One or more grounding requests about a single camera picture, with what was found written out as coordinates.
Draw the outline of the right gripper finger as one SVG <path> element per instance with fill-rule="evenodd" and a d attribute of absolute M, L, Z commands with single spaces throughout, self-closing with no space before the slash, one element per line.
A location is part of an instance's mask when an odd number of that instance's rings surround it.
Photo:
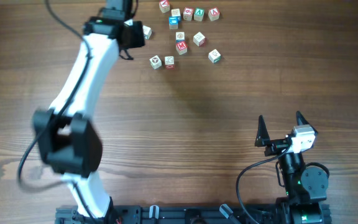
<path fill-rule="evenodd" d="M 262 115 L 258 118 L 258 128 L 257 134 L 255 137 L 255 146 L 256 147 L 264 147 L 270 144 L 270 136 L 267 131 L 267 127 L 264 121 L 264 117 Z"/>
<path fill-rule="evenodd" d="M 300 111 L 296 112 L 296 122 L 297 125 L 309 125 L 311 126 L 311 128 L 314 131 L 314 135 L 317 136 L 318 135 L 318 131 L 305 119 L 305 117 L 302 115 L 302 113 Z"/>

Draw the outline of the red sided picture block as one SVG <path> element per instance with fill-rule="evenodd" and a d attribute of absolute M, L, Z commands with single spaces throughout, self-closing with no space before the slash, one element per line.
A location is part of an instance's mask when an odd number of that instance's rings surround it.
<path fill-rule="evenodd" d="M 198 46 L 202 46 L 205 43 L 206 37 L 201 33 L 198 32 L 193 36 L 193 42 Z"/>

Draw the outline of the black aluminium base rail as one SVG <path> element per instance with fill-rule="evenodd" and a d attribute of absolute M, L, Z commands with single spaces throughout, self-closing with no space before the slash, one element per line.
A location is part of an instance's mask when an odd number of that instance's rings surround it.
<path fill-rule="evenodd" d="M 229 207 L 141 207 L 122 205 L 115 207 L 116 223 L 251 223 L 241 208 Z M 332 224 L 329 205 L 303 205 L 298 208 L 284 205 L 248 205 L 247 211 L 258 223 L 328 223 Z"/>

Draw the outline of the red letter A block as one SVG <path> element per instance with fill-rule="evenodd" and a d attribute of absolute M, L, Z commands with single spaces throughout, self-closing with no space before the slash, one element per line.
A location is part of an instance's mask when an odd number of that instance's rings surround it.
<path fill-rule="evenodd" d="M 220 17 L 220 11 L 217 7 L 208 10 L 208 17 L 210 21 L 218 20 Z"/>

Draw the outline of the red letter block top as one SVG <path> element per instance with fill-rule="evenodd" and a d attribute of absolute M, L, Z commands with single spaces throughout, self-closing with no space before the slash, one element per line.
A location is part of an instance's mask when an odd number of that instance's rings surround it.
<path fill-rule="evenodd" d="M 166 13 L 170 10 L 170 3 L 168 0 L 159 0 L 158 5 L 162 13 Z"/>

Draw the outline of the tan picture block top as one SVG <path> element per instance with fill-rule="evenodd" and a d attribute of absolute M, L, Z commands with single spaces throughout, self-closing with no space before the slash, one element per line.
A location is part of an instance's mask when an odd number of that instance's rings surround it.
<path fill-rule="evenodd" d="M 181 16 L 180 9 L 172 9 L 171 14 L 173 17 L 180 17 Z"/>

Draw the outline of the brown picture block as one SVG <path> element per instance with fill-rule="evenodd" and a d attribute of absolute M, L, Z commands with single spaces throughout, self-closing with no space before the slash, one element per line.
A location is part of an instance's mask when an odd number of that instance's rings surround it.
<path fill-rule="evenodd" d="M 150 65 L 154 70 L 160 68 L 162 66 L 162 61 L 158 55 L 153 56 L 149 59 Z"/>

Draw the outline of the green sided block left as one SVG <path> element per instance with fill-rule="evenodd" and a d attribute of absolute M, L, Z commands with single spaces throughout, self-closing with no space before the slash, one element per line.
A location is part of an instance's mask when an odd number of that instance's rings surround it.
<path fill-rule="evenodd" d="M 150 27 L 147 26 L 143 26 L 143 31 L 144 31 L 144 38 L 149 40 L 150 36 L 152 35 L 152 29 Z"/>

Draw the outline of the green letter V block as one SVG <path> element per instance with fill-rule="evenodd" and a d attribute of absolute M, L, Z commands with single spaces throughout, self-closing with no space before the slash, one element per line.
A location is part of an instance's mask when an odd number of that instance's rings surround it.
<path fill-rule="evenodd" d="M 197 7 L 194 11 L 193 18 L 195 21 L 201 22 L 204 18 L 204 9 Z"/>

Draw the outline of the green sided block right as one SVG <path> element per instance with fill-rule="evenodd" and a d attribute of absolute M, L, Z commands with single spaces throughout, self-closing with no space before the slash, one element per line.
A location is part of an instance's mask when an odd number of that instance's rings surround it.
<path fill-rule="evenodd" d="M 221 54 L 218 52 L 217 49 L 214 49 L 210 51 L 210 53 L 208 54 L 208 58 L 212 63 L 217 63 L 221 59 Z"/>

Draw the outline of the green sided block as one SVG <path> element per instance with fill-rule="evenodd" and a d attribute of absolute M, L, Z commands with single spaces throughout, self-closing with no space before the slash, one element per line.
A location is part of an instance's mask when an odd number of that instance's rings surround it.
<path fill-rule="evenodd" d="M 221 59 L 221 54 L 218 52 L 217 49 L 214 49 L 210 51 L 210 53 L 208 54 L 208 58 L 212 63 L 217 63 Z"/>
<path fill-rule="evenodd" d="M 150 27 L 147 26 L 143 26 L 143 31 L 144 31 L 144 38 L 149 40 L 150 36 L 152 35 L 152 29 Z"/>

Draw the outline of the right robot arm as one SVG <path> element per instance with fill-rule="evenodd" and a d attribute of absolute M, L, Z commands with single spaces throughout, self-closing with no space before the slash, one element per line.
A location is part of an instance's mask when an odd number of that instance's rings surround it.
<path fill-rule="evenodd" d="M 327 199 L 329 170 L 318 162 L 306 163 L 303 153 L 314 146 L 318 135 L 304 116 L 296 112 L 296 126 L 283 139 L 270 139 L 265 121 L 259 116 L 255 146 L 265 148 L 265 156 L 278 156 L 275 168 L 279 186 L 287 196 L 276 199 L 271 218 L 265 223 L 330 224 L 332 222 Z"/>

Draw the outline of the orange picture blue block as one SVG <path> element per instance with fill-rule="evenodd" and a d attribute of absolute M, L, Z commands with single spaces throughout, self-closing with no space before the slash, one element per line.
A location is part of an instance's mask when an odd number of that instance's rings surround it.
<path fill-rule="evenodd" d="M 175 40 L 176 40 L 176 43 L 185 41 L 185 33 L 184 32 L 176 32 Z"/>

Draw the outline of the red number nine block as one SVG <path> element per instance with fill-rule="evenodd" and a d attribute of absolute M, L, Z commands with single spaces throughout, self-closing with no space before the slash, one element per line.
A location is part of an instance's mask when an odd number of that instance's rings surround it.
<path fill-rule="evenodd" d="M 194 9 L 190 7 L 186 7 L 183 10 L 183 19 L 185 21 L 191 21 L 193 18 Z"/>

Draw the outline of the red letter M block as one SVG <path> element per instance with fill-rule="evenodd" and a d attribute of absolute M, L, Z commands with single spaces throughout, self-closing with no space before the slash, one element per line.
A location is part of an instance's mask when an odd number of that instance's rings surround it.
<path fill-rule="evenodd" d="M 185 41 L 177 42 L 176 43 L 176 50 L 177 50 L 179 55 L 183 55 L 183 54 L 187 53 L 188 46 L 187 46 L 186 42 Z"/>

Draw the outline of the red sided block bottom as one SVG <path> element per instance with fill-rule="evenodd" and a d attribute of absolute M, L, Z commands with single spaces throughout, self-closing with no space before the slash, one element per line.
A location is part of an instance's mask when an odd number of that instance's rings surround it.
<path fill-rule="evenodd" d="M 165 68 L 166 69 L 174 69 L 175 68 L 174 56 L 166 56 L 165 57 Z"/>

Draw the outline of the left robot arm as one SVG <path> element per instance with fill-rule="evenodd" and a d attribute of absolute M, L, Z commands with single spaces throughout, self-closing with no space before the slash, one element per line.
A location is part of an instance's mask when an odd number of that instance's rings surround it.
<path fill-rule="evenodd" d="M 142 23 L 132 20 L 138 5 L 138 1 L 107 1 L 85 22 L 82 33 L 51 14 L 81 40 L 61 92 L 49 109 L 33 115 L 36 137 L 31 145 L 38 146 L 42 162 L 61 176 L 50 186 L 66 184 L 77 202 L 70 210 L 57 209 L 56 223 L 122 223 L 98 173 L 103 145 L 91 120 L 110 69 L 123 52 L 145 44 Z"/>

